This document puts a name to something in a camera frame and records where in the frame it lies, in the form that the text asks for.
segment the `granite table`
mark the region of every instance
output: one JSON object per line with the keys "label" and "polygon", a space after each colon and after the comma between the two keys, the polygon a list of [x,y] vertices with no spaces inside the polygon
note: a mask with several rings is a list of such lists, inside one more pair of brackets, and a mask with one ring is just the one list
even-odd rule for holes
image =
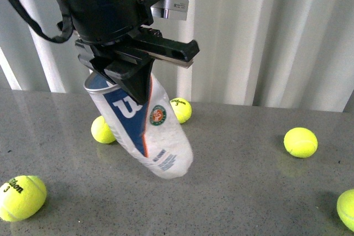
{"label": "granite table", "polygon": [[[89,95],[0,90],[0,182],[38,175],[48,197],[0,235],[353,235],[336,201],[354,187],[354,115],[192,103],[189,172],[156,177],[119,144],[91,136]],[[307,127],[319,148],[289,155]]]}

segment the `tennis ball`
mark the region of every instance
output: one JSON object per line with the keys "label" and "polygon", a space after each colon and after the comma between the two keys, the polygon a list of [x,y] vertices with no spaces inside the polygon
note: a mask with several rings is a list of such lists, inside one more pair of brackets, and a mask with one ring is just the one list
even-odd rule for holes
{"label": "tennis ball", "polygon": [[345,226],[354,232],[354,189],[345,191],[339,196],[337,212]]}
{"label": "tennis ball", "polygon": [[307,158],[316,152],[318,141],[315,134],[310,130],[296,127],[286,133],[284,145],[292,156]]}
{"label": "tennis ball", "polygon": [[18,176],[0,187],[0,218],[21,221],[37,212],[46,199],[46,188],[36,176]]}
{"label": "tennis ball", "polygon": [[109,144],[116,140],[103,116],[97,117],[91,126],[93,138],[102,144]]}
{"label": "tennis ball", "polygon": [[186,99],[175,98],[170,103],[180,124],[183,124],[191,117],[192,106]]}

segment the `white curtain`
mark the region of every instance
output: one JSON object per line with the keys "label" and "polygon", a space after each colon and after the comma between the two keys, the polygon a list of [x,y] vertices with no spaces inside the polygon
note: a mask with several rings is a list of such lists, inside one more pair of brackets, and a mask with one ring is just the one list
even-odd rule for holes
{"label": "white curtain", "polygon": [[[55,0],[21,1],[47,35],[58,33]],[[155,18],[152,27],[201,50],[189,69],[154,63],[170,98],[354,110],[354,0],[190,0],[186,22]],[[0,87],[85,93],[89,71],[74,40],[41,39],[0,0]]]}

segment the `black cable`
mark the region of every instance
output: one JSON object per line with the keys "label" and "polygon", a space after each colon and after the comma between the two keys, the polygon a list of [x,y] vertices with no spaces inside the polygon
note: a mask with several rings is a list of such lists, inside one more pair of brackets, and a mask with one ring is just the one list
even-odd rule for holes
{"label": "black cable", "polygon": [[23,18],[28,23],[28,25],[30,25],[30,27],[45,40],[60,44],[69,40],[69,38],[72,36],[72,33],[74,31],[74,25],[72,23],[71,14],[67,7],[60,7],[61,15],[63,17],[63,30],[61,32],[61,35],[51,38],[43,33],[39,24],[34,19],[32,19],[31,16],[27,13],[25,8],[22,6],[20,0],[9,0],[9,2],[12,7],[14,7],[14,9],[17,11],[17,13],[21,16],[21,18]]}

